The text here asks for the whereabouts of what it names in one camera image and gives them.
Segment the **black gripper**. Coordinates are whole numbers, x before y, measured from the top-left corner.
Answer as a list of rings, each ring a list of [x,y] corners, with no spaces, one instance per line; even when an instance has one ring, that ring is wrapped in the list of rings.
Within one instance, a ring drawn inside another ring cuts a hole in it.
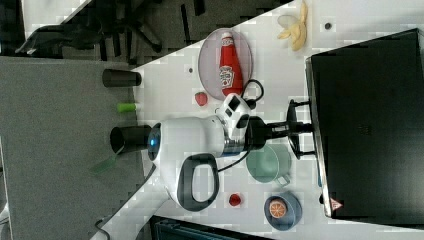
[[[284,121],[276,123],[276,126],[283,127],[288,131],[274,132],[274,138],[299,138],[299,134],[296,132],[312,131],[312,125],[310,123],[303,122]],[[263,148],[266,142],[269,139],[272,139],[274,128],[275,126],[273,123],[266,124],[260,117],[252,116],[249,119],[245,133],[244,150],[252,151]]]

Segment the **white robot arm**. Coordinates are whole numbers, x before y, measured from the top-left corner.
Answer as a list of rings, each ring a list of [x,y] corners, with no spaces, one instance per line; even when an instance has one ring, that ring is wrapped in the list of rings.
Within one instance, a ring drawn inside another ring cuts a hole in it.
[[[206,209],[219,192],[219,158],[259,150],[270,139],[287,137],[296,145],[299,134],[313,130],[310,123],[297,120],[299,105],[295,101],[289,104],[285,121],[265,123],[251,114],[251,100],[232,93],[209,117],[160,121],[152,127],[147,141],[148,157],[155,166],[151,177],[90,240],[136,240],[169,199],[190,212]],[[211,196],[202,201],[194,198],[192,187],[195,169],[200,166],[211,169],[213,183]]]

